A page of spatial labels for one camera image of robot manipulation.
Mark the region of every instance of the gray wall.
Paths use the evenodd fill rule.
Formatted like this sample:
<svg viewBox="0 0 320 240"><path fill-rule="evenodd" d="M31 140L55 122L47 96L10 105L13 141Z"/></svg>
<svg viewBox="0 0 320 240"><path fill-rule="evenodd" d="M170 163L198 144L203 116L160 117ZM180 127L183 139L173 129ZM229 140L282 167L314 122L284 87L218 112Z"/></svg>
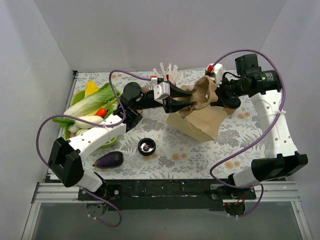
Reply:
<svg viewBox="0 0 320 240"><path fill-rule="evenodd" d="M320 1L287 0L262 51L283 75L294 143L309 163L292 176L314 239L320 239Z"/></svg>
<svg viewBox="0 0 320 240"><path fill-rule="evenodd" d="M47 168L36 133L63 112L72 71L33 0L0 0L0 239L22 236L37 181ZM48 158L58 125L48 124L41 151Z"/></svg>
<svg viewBox="0 0 320 240"><path fill-rule="evenodd" d="M259 50L286 0L34 0L73 70L206 67ZM234 68L234 57L223 62Z"/></svg>

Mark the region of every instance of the table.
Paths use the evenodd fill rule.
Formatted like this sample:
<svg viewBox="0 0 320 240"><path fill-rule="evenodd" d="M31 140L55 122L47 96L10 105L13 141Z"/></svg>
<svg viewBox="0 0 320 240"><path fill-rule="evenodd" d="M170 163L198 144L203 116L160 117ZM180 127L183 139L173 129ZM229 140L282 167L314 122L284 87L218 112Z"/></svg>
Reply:
<svg viewBox="0 0 320 240"><path fill-rule="evenodd" d="M151 71L134 72L149 77ZM204 75L203 69L181 70L182 80L177 86L193 86ZM109 79L108 72L79 73L73 94L84 90L88 81L95 81L98 87ZM137 80L122 73L114 73L112 83L119 91L129 82L137 82L152 89L148 81ZM241 99L241 106L233 115L228 115L219 129L219 138L210 142L199 143L193 138L166 124L168 115L162 108L145 109L140 123L126 134L120 136L110 148L97 149L83 166L97 172L105 179L206 179L211 178L209 170L213 164L239 151L262 134L257 113L247 96ZM151 138L156 142L156 152L151 156L142 156L137 144L142 138ZM124 162L113 169L98 169L92 164L101 156L121 151ZM264 158L264 144L247 150L243 154L225 162L214 170L219 178L239 172L248 167L253 159Z"/></svg>

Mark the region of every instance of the basket of vegetables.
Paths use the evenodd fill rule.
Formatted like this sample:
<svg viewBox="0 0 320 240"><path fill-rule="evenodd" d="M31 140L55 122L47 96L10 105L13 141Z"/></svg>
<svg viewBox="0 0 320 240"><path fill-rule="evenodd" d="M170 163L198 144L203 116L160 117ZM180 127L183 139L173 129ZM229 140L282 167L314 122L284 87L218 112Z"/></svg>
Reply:
<svg viewBox="0 0 320 240"><path fill-rule="evenodd" d="M121 93L114 87L117 95ZM95 82L90 81L86 84L85 90L77 92L70 104L70 107L64 112L64 115L69 115L89 122L100 124L104 119L109 117L114 110L118 108L117 99L110 87L109 83L103 85L100 89ZM59 123L64 128L64 139L81 135L88 131L93 126L80 121L75 121L70 118L53 118L55 123ZM100 148L113 146L117 137L106 142Z"/></svg>

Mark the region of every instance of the gray floor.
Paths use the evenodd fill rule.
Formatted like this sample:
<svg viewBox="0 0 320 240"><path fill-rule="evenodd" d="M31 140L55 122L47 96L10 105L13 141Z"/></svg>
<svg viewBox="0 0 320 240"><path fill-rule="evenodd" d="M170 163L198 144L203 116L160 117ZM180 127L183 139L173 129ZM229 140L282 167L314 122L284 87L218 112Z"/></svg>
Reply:
<svg viewBox="0 0 320 240"><path fill-rule="evenodd" d="M262 202L250 215L238 220L207 210L125 210L123 221L110 228L88 218L86 204L43 203L33 234L34 240L300 240L290 202ZM113 223L116 212L104 220Z"/></svg>

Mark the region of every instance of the crumpled brown paper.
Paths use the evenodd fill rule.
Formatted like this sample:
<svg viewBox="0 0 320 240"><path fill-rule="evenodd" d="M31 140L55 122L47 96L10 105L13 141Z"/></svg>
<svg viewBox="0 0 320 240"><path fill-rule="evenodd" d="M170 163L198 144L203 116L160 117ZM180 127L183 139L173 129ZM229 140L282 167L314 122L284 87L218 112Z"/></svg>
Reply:
<svg viewBox="0 0 320 240"><path fill-rule="evenodd" d="M211 80L207 75L201 77L195 82L193 88L189 86L181 86L181 89L187 92L191 92L191 97L179 97L179 101L193 102L192 106L187 106L180 111L178 114L180 117L185 118L195 110L201 110L206 108L210 103L218 101L216 95L217 84Z"/></svg>

